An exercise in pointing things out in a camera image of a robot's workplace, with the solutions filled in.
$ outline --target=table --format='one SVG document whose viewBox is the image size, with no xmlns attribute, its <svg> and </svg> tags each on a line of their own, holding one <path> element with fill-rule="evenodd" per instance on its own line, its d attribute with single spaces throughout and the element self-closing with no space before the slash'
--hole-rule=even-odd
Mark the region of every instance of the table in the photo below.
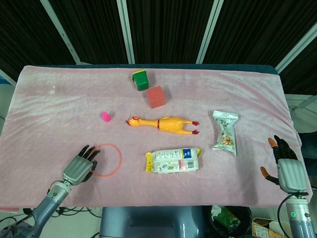
<svg viewBox="0 0 317 238">
<path fill-rule="evenodd" d="M 150 86 L 161 85 L 167 97 L 166 105 L 151 109 L 145 92 L 138 92 L 131 81 L 132 72 L 138 69 L 25 67 L 0 137 L 0 178 L 4 184 L 0 193 L 6 194 L 0 207 L 37 206 L 49 184 L 61 179 L 63 169 L 87 143 L 115 144 L 122 152 L 122 167 L 110 178 L 93 177 L 73 187 L 64 206 L 280 203 L 286 194 L 260 172 L 260 166 L 266 166 L 273 176 L 277 174 L 267 138 L 278 134 L 300 160 L 302 157 L 278 75 L 147 68 Z M 211 149 L 218 132 L 213 110 L 240 115 L 236 123 L 237 157 Z M 103 111 L 112 114 L 110 123 L 100 118 Z M 131 116 L 198 120 L 201 124 L 195 129 L 200 134 L 175 135 L 151 127 L 129 127 L 125 120 Z M 145 173 L 145 152 L 182 147 L 202 148 L 199 171 Z M 104 172 L 117 163 L 103 156 L 98 161 L 97 169 Z"/>
</svg>

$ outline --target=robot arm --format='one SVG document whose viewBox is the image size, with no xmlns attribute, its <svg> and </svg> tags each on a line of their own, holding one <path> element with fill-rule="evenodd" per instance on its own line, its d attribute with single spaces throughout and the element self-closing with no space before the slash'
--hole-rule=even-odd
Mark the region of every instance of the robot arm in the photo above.
<svg viewBox="0 0 317 238">
<path fill-rule="evenodd" d="M 261 167 L 261 172 L 267 180 L 279 185 L 284 192 L 289 194 L 281 203 L 277 212 L 279 214 L 282 204 L 286 202 L 293 237 L 316 238 L 308 203 L 303 198 L 303 196 L 308 195 L 305 192 L 307 183 L 303 163 L 297 160 L 294 151 L 290 149 L 285 140 L 280 139 L 276 135 L 274 138 L 277 143 L 272 138 L 269 138 L 268 141 L 273 149 L 278 178 L 270 176 L 264 167 Z"/>
<path fill-rule="evenodd" d="M 97 161 L 92 162 L 92 160 L 100 150 L 92 153 L 94 147 L 87 150 L 88 148 L 89 145 L 85 146 L 70 162 L 63 172 L 63 181 L 57 182 L 33 211 L 34 226 L 19 221 L 0 231 L 0 238 L 38 238 L 40 236 L 44 225 L 70 193 L 71 187 L 87 181 L 92 175 L 91 171 L 96 168 Z"/>
</svg>

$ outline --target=yellow rubber chicken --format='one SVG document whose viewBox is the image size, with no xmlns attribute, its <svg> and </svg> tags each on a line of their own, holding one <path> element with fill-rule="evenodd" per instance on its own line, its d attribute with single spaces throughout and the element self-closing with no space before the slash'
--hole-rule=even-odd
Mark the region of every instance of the yellow rubber chicken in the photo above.
<svg viewBox="0 0 317 238">
<path fill-rule="evenodd" d="M 171 132 L 175 134 L 194 134 L 197 135 L 199 131 L 183 130 L 184 124 L 199 125 L 198 121 L 184 120 L 182 118 L 166 117 L 158 120 L 144 120 L 139 117 L 132 117 L 126 121 L 130 126 L 150 125 L 158 128 L 160 131 Z"/>
</svg>

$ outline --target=white snack package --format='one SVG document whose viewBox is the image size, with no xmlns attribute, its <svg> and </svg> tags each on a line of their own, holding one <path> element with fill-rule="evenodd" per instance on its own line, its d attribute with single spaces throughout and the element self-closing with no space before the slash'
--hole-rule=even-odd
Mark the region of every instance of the white snack package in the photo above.
<svg viewBox="0 0 317 238">
<path fill-rule="evenodd" d="M 198 157 L 202 153 L 198 148 L 158 150 L 145 154 L 146 172 L 169 174 L 193 172 L 199 169 Z"/>
<path fill-rule="evenodd" d="M 214 111 L 213 118 L 220 126 L 217 144 L 213 147 L 213 150 L 225 150 L 237 156 L 234 124 L 239 119 L 239 115 L 237 113 Z"/>
</svg>

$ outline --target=orange ring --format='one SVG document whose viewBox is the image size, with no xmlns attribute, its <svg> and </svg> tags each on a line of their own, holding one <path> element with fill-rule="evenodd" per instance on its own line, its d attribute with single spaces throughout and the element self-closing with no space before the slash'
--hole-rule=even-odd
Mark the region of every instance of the orange ring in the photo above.
<svg viewBox="0 0 317 238">
<path fill-rule="evenodd" d="M 119 165 L 118 167 L 115 169 L 115 171 L 113 171 L 112 173 L 108 174 L 108 175 L 100 175 L 100 174 L 97 174 L 96 172 L 94 171 L 91 171 L 93 172 L 93 175 L 97 176 L 97 177 L 100 177 L 100 178 L 107 178 L 111 175 L 114 175 L 119 169 L 120 169 L 120 166 L 122 164 L 122 154 L 120 152 L 120 150 L 115 146 L 115 145 L 112 145 L 112 144 L 101 144 L 101 145 L 98 145 L 94 151 L 98 150 L 99 148 L 103 147 L 103 146 L 112 146 L 114 149 L 116 149 L 116 151 L 118 152 L 119 156 L 120 156 L 120 159 L 119 159 Z"/>
</svg>

